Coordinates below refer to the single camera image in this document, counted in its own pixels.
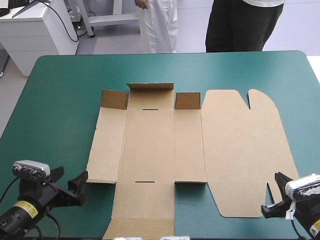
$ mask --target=box flap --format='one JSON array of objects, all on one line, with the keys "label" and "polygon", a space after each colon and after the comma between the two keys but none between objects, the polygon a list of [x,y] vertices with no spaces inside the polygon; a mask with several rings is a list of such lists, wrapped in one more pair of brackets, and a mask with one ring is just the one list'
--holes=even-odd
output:
[{"label": "box flap", "polygon": [[174,84],[171,83],[127,83],[129,88],[132,89],[160,89],[160,90],[173,90]]},{"label": "box flap", "polygon": [[206,183],[200,110],[174,110],[174,178]]},{"label": "box flap", "polygon": [[201,109],[200,92],[177,92],[175,109]]},{"label": "box flap", "polygon": [[128,110],[119,181],[174,179],[174,110]]},{"label": "box flap", "polygon": [[115,183],[122,159],[127,111],[100,107],[86,170],[89,183]]},{"label": "box flap", "polygon": [[128,109],[173,110],[174,91],[172,89],[131,89]]},{"label": "box flap", "polygon": [[117,237],[141,237],[144,240],[159,240],[163,236],[174,236],[173,219],[113,218],[102,239]]},{"label": "box flap", "polygon": [[101,94],[101,107],[111,109],[127,109],[128,93],[103,89]]},{"label": "box flap", "polygon": [[157,182],[118,183],[112,218],[174,219],[175,184]]},{"label": "box flap", "polygon": [[281,200],[274,174],[299,177],[275,104],[254,89],[249,102],[235,90],[209,90],[201,110],[207,180],[225,217],[261,217],[267,183]]}]

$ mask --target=yellow label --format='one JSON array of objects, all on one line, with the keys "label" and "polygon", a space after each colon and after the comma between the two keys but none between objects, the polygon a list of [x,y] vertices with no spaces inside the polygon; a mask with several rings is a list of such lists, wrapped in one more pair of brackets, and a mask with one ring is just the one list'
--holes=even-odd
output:
[{"label": "yellow label", "polygon": [[320,219],[318,221],[316,221],[313,226],[315,226],[316,229],[318,229],[318,231],[320,231]]},{"label": "yellow label", "polygon": [[30,202],[18,201],[14,206],[25,210],[32,219],[38,215],[38,210]]}]

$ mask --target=cable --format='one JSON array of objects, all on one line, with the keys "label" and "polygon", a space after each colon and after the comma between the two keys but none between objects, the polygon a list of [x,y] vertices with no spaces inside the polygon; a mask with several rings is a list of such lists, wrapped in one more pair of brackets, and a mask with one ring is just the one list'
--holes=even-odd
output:
[{"label": "cable", "polygon": [[68,30],[67,30],[67,28],[66,28],[66,25],[65,25],[65,23],[64,23],[64,21],[62,21],[62,19],[61,19],[61,17],[59,16],[59,14],[56,12],[56,10],[54,10],[51,6],[49,6],[48,4],[46,4],[46,3],[44,3],[43,1],[41,1],[41,0],[37,0],[38,2],[40,2],[40,3],[42,3],[42,4],[44,4],[44,5],[46,5],[48,8],[50,8],[52,11],[54,11],[54,13],[58,16],[58,18],[60,19],[60,21],[61,21],[61,23],[62,23],[62,25],[63,25],[63,27],[64,27],[64,30],[65,30],[65,32],[66,32],[66,34],[68,35],[68,37],[73,41],[73,42],[78,42],[79,41],[79,36],[77,35],[77,33],[75,33],[75,35],[76,35],[76,40],[74,40],[74,39],[72,39],[72,37],[70,36],[70,34],[69,34],[69,32],[68,32]]},{"label": "cable", "polygon": [[293,227],[293,230],[295,231],[296,235],[298,236],[299,239],[301,239],[301,235],[299,234],[297,228],[296,228],[296,225],[295,225],[295,222],[293,219],[291,219],[291,224],[292,224],[292,227]]},{"label": "cable", "polygon": [[[93,13],[93,15],[94,16],[96,16],[96,14],[93,12],[93,11],[88,11],[89,13]],[[78,35],[78,37],[82,37],[82,36],[84,36],[84,35],[86,35],[87,34],[87,32],[88,31],[85,31],[85,33],[84,34],[82,34],[82,35]]]},{"label": "cable", "polygon": [[15,179],[12,180],[12,182],[10,182],[10,184],[6,187],[6,189],[4,190],[4,193],[2,194],[2,197],[0,199],[0,204],[2,202],[2,200],[5,198],[6,193],[8,192],[9,188],[12,186],[12,184],[15,183],[15,181],[17,181],[19,179],[19,177],[16,177]]},{"label": "cable", "polygon": [[33,226],[32,228],[30,228],[30,229],[28,230],[28,232],[31,231],[32,229],[36,229],[37,232],[39,233],[39,236],[36,237],[36,238],[34,238],[33,240],[37,240],[37,239],[44,240],[44,237],[43,237],[43,235],[42,235],[42,232],[41,232],[41,230],[40,230],[40,227],[38,227],[37,225],[35,225],[35,226]]},{"label": "cable", "polygon": [[60,238],[60,234],[61,234],[60,224],[58,223],[57,219],[49,213],[48,207],[45,209],[45,215],[54,222],[54,224],[58,230],[58,234],[55,239],[58,240]]}]

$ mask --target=dark pants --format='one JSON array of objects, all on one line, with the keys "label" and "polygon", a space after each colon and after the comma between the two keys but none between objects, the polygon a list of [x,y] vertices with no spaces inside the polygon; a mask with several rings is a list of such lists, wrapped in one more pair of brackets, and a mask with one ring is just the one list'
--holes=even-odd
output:
[{"label": "dark pants", "polygon": [[262,51],[284,5],[258,7],[242,0],[214,0],[206,52]]}]

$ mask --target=gray floor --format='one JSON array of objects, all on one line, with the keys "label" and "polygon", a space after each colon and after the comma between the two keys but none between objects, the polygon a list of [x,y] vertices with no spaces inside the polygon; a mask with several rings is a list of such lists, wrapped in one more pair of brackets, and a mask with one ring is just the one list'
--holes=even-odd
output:
[{"label": "gray floor", "polygon": [[[178,53],[205,51],[205,36],[213,0],[178,0]],[[102,15],[112,11],[111,0],[88,0],[91,11]],[[135,11],[134,0],[123,0],[123,11]],[[95,37],[80,37],[77,54],[142,53],[138,24],[95,27]],[[320,0],[287,0],[265,51],[300,50],[320,56]],[[309,58],[320,75],[320,57]],[[12,60],[0,78],[0,137],[26,84]]]}]

